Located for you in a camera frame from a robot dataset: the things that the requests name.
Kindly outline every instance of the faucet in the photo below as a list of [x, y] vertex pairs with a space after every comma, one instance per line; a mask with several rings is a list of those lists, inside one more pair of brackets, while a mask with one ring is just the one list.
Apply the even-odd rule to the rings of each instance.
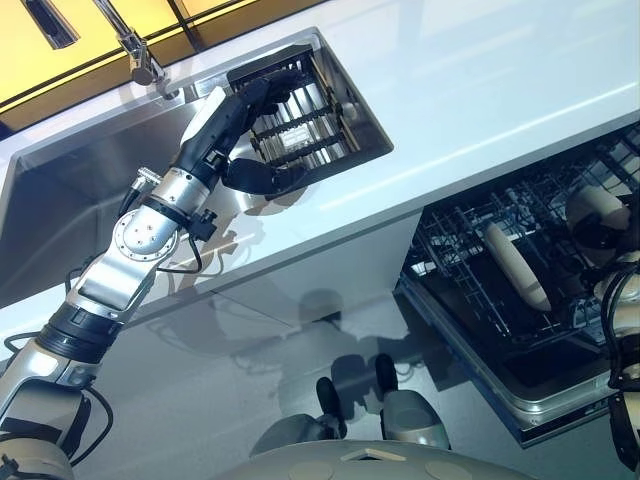
[[156, 90], [165, 99], [171, 100], [176, 92], [167, 92], [169, 78], [164, 69], [149, 51], [147, 41], [141, 38], [135, 30], [129, 28], [118, 11], [109, 0], [93, 0], [105, 18], [117, 33], [118, 42], [129, 54], [129, 70], [131, 79], [139, 85], [156, 85]]
[[[22, 0], [31, 18], [36, 22], [52, 48], [71, 45], [77, 34], [50, 0]], [[139, 85], [156, 85], [163, 98], [171, 100], [177, 92], [167, 92], [169, 78], [149, 51], [147, 42], [135, 30], [129, 28], [109, 0], [93, 0], [117, 33], [117, 39], [129, 55], [131, 79]]]

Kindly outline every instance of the open dishwasher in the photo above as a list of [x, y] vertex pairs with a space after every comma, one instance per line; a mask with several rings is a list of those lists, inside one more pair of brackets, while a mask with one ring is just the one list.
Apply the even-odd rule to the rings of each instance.
[[[637, 208], [639, 146], [640, 124], [631, 125], [423, 211], [398, 290], [523, 447], [607, 412], [609, 360], [589, 284], [597, 267], [565, 206], [591, 185]], [[535, 275], [542, 306], [500, 265], [493, 230]]]

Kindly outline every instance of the stainless steel sink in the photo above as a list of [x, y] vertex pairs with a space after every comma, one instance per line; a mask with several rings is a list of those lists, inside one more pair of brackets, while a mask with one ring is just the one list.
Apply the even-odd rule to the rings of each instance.
[[[315, 30], [244, 56], [227, 65], [226, 71], [292, 44], [313, 47], [320, 76], [331, 83], [337, 101], [348, 104], [346, 128], [358, 147], [353, 154], [333, 162], [335, 165], [314, 170], [307, 184], [390, 151], [392, 146], [364, 99]], [[121, 198], [137, 169], [146, 166], [160, 174], [166, 171], [185, 127], [215, 85], [231, 91], [226, 72], [192, 79], [179, 88], [179, 95], [173, 100], [149, 101], [12, 157], [0, 198], [0, 218], [4, 209], [0, 307], [62, 283], [67, 272], [106, 248]], [[258, 123], [270, 125], [262, 119]], [[231, 157], [268, 161], [260, 152], [255, 135], [255, 131], [244, 135]], [[259, 214], [260, 207], [267, 203], [263, 196], [219, 185], [207, 206], [219, 218], [229, 219], [249, 209]]]

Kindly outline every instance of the wire rack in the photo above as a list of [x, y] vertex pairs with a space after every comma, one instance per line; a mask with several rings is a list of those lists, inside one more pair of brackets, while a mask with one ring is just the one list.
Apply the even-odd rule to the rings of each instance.
[[[426, 207], [409, 256], [411, 268], [420, 276], [435, 273], [452, 281], [475, 321], [490, 324], [508, 348], [532, 348], [577, 332], [602, 344], [598, 302], [581, 282], [589, 262], [566, 226], [565, 204], [585, 185], [602, 186], [619, 197], [637, 196], [639, 146], [640, 126], [635, 125]], [[489, 222], [500, 227], [535, 272], [551, 312], [530, 308], [501, 283], [504, 276], [483, 241]]]
[[322, 167], [360, 149], [344, 121], [342, 106], [311, 49], [295, 52], [280, 62], [252, 72], [231, 85], [235, 91], [250, 80], [280, 69], [297, 69], [304, 80], [279, 103], [273, 114], [262, 115], [249, 136], [261, 160], [273, 167], [303, 164]]

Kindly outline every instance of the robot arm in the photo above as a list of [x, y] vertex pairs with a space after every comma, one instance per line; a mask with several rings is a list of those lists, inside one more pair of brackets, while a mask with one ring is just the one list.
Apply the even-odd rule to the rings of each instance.
[[[126, 205], [107, 251], [89, 265], [47, 325], [0, 377], [0, 453], [6, 454], [0, 480], [13, 478], [12, 469], [18, 476], [17, 468], [34, 455], [44, 457], [30, 472], [71, 478], [62, 467], [52, 473], [50, 466], [60, 459], [46, 453], [51, 449], [43, 444], [56, 445], [53, 451], [61, 449], [67, 457], [78, 448], [90, 409], [82, 390], [90, 387], [104, 354], [149, 292], [159, 265], [175, 252], [179, 232], [186, 231], [192, 245], [193, 239], [206, 241], [213, 234], [215, 215], [198, 212], [219, 180], [252, 193], [295, 188], [304, 171], [246, 159], [230, 162], [228, 155], [259, 115], [287, 100], [301, 75], [278, 71], [231, 96], [216, 88], [185, 131], [164, 177], [142, 172], [134, 182], [136, 192], [149, 183], [154, 188], [139, 208], [126, 212]], [[134, 196], [130, 191], [126, 203]]]

